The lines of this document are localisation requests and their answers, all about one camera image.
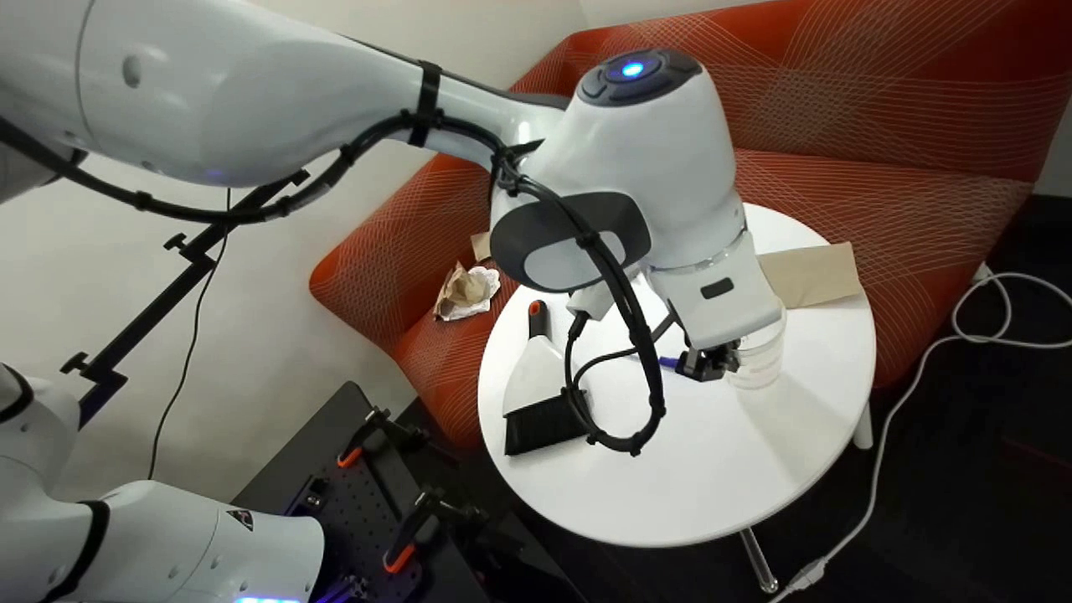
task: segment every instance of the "black cable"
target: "black cable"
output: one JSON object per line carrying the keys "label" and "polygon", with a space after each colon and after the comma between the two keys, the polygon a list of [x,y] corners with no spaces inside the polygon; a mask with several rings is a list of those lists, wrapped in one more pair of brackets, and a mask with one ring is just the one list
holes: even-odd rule
{"label": "black cable", "polygon": [[596,271],[603,275],[603,285],[613,295],[616,312],[623,315],[626,328],[630,328],[630,342],[640,355],[640,369],[650,389],[650,415],[647,425],[626,439],[610,436],[596,425],[596,419],[586,409],[586,399],[580,392],[580,385],[570,379],[573,372],[573,342],[580,338],[586,322],[573,322],[570,328],[570,345],[566,345],[566,399],[573,405],[576,422],[586,429],[590,442],[600,442],[613,452],[630,452],[640,456],[640,449],[657,436],[663,415],[667,415],[667,395],[663,395],[663,372],[660,372],[660,358],[657,358],[657,345],[653,345],[653,332],[647,328],[643,308],[637,302],[637,291],[630,285],[630,275],[616,265],[616,258],[610,255],[606,241],[570,208],[563,204],[563,198],[523,174],[516,174],[516,164],[506,161],[503,164],[503,188],[509,194],[533,194],[536,201],[556,204],[556,211],[563,211],[563,218],[573,224],[576,231],[576,245],[590,255],[590,261],[596,265]]}
{"label": "black cable", "polygon": [[157,456],[161,456],[164,425],[168,425],[168,419],[171,419],[174,402],[178,402],[181,392],[188,389],[188,375],[191,375],[194,352],[198,352],[198,342],[201,342],[201,308],[204,308],[208,288],[211,288],[211,281],[214,281],[214,275],[218,275],[218,268],[221,268],[221,261],[224,261],[224,255],[228,255],[228,245],[231,245],[231,235],[224,235],[221,251],[214,255],[214,268],[208,271],[208,278],[204,278],[204,285],[201,285],[201,291],[198,291],[191,342],[188,342],[188,352],[184,352],[184,358],[181,358],[181,372],[178,372],[174,392],[171,392],[171,399],[168,399],[168,405],[164,405],[164,412],[161,412],[161,419],[157,419],[157,432],[154,432],[151,456],[147,456],[147,479],[157,476]]}
{"label": "black cable", "polygon": [[[673,325],[673,315],[667,315],[667,318],[650,332],[650,338],[660,342],[660,338],[670,332],[670,325]],[[616,352],[596,355],[596,358],[583,362],[576,375],[570,375],[570,372],[566,372],[566,375],[570,375],[573,385],[580,385],[580,379],[583,379],[590,369],[606,365],[606,362],[616,362],[616,358],[630,358],[633,352],[637,352],[637,348],[616,348]]]}
{"label": "black cable", "polygon": [[385,141],[389,134],[399,134],[399,131],[409,131],[415,127],[419,121],[412,114],[399,114],[399,117],[389,117],[389,121],[379,121],[372,124],[369,131],[362,131],[352,144],[338,147],[338,157],[308,184],[302,184],[295,194],[275,201],[275,204],[265,204],[265,208],[255,208],[255,211],[204,211],[204,208],[188,208],[188,204],[174,204],[174,201],[161,201],[147,191],[127,191],[121,184],[111,184],[111,181],[101,181],[87,171],[80,171],[74,161],[54,154],[50,147],[44,147],[37,137],[23,134],[20,127],[13,127],[10,121],[0,117],[0,141],[17,147],[20,154],[27,154],[30,161],[50,168],[57,178],[67,178],[87,191],[97,191],[117,204],[127,204],[134,211],[147,211],[147,214],[164,214],[164,218],[174,218],[174,221],[198,221],[198,224],[258,224],[258,221],[271,221],[271,218],[285,218],[312,201],[318,201],[325,191],[332,191],[342,174],[369,151],[375,147],[379,141]]}

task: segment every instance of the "blue light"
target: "blue light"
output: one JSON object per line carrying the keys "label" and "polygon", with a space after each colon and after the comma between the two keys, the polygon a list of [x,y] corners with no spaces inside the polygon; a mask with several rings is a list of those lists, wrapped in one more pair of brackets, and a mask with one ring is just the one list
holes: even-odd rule
{"label": "blue light", "polygon": [[640,60],[633,60],[633,64],[623,64],[623,77],[626,77],[626,80],[637,80],[637,77],[643,77],[643,64],[640,64]]}

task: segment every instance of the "black bracket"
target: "black bracket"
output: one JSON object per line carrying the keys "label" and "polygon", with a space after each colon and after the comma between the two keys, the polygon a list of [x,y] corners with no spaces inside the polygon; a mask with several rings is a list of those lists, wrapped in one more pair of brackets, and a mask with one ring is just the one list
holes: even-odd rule
{"label": "black bracket", "polygon": [[[235,211],[265,208],[281,188],[302,184],[302,178],[305,174],[255,188],[235,204]],[[64,362],[64,375],[77,372],[94,382],[80,399],[80,425],[87,425],[127,385],[127,375],[121,375],[117,365],[214,271],[214,258],[208,251],[235,228],[235,221],[224,221],[204,228],[194,241],[184,235],[168,238],[164,248],[184,255],[191,265],[121,335],[114,335],[101,355],[90,358],[87,352],[77,352]]]}
{"label": "black bracket", "polygon": [[392,546],[382,553],[382,570],[389,576],[399,576],[415,556],[419,556],[419,533],[439,519],[439,526],[446,529],[462,529],[462,533],[476,533],[486,526],[486,513],[476,506],[452,506],[449,499],[442,499],[439,489],[422,489],[415,496],[415,503],[409,506],[409,513],[402,516],[402,526],[392,539]]}
{"label": "black bracket", "polygon": [[697,379],[697,382],[717,382],[737,369],[740,369],[737,342],[727,342],[717,348],[690,348],[673,365],[673,372]]}
{"label": "black bracket", "polygon": [[355,429],[355,436],[348,436],[345,449],[338,452],[335,466],[338,469],[355,469],[365,456],[369,439],[382,432],[399,452],[412,452],[429,446],[429,432],[425,429],[405,429],[399,422],[392,422],[392,412],[385,409],[369,409],[365,422]]}

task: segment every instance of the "power cord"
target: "power cord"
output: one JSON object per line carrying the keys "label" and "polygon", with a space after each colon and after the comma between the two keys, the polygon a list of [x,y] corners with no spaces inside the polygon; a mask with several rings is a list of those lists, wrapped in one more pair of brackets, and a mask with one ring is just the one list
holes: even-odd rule
{"label": "power cord", "polygon": [[231,235],[224,235],[221,251],[214,255],[214,268],[208,271],[208,278],[204,278],[204,285],[201,285],[201,291],[198,291],[191,342],[188,342],[188,352],[184,352],[184,358],[181,358],[181,372],[178,372],[174,392],[171,392],[171,399],[168,399],[168,405],[164,405],[164,412],[161,412],[161,419],[157,419],[157,432],[154,432],[151,456],[147,456],[147,479],[157,476],[164,425],[168,425],[168,419],[171,419],[174,402],[178,402],[181,392],[188,389],[188,375],[191,375],[194,352],[198,352],[198,342],[201,342],[201,308],[204,308],[208,288],[211,288],[211,281],[214,281],[214,275],[218,275],[218,268],[221,268],[221,261],[224,261],[224,255],[228,255],[228,245],[231,245]]}
{"label": "power cord", "polygon": [[[874,506],[878,506],[881,466],[884,466],[884,452],[888,452],[888,432],[891,432],[898,412],[905,409],[905,402],[915,395],[915,389],[918,389],[918,382],[925,379],[928,362],[931,362],[931,355],[935,355],[938,348],[945,348],[945,345],[951,345],[951,342],[1005,345],[1005,348],[1032,348],[1032,352],[1072,348],[1072,338],[1065,338],[1065,342],[1025,342],[1025,338],[1008,338],[1015,308],[1012,308],[1012,298],[1008,298],[1005,281],[1028,281],[1028,285],[1049,288],[1052,295],[1059,295],[1059,298],[1072,308],[1072,295],[1062,291],[1059,285],[1039,278],[1039,275],[995,271],[992,278],[975,281],[975,285],[958,298],[958,305],[951,308],[951,332],[955,332],[955,335],[935,338],[935,342],[928,345],[928,352],[921,355],[921,362],[918,362],[918,369],[915,369],[911,385],[901,392],[901,399],[894,402],[894,409],[891,409],[891,412],[884,415],[884,422],[881,422],[881,436],[878,436],[878,449],[874,449],[874,469],[871,469],[871,492],[868,492],[868,509],[864,509],[864,516],[858,519],[854,529],[848,529],[848,533],[834,543],[831,553],[804,563],[804,566],[797,570],[797,576],[794,576],[771,603],[781,603],[781,600],[787,600],[791,593],[801,593],[801,590],[811,590],[814,583],[821,583],[824,573],[827,573],[827,566],[831,566],[831,559],[834,559],[844,546],[851,546],[851,543],[864,533],[864,526],[871,523]],[[975,335],[975,332],[968,332],[968,328],[961,325],[961,312],[965,312],[968,298],[975,298],[985,285],[995,285],[995,288],[998,288],[1005,318],[1002,318],[998,332],[992,332],[992,335]]]}

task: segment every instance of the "chair backrest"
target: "chair backrest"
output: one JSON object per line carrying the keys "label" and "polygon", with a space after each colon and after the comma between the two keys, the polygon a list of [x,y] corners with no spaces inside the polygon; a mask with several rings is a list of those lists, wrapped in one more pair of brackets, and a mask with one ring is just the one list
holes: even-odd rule
{"label": "chair backrest", "polygon": [[583,30],[529,77],[573,90],[637,47],[700,57],[737,147],[1035,181],[1072,90],[1072,0],[771,0]]}

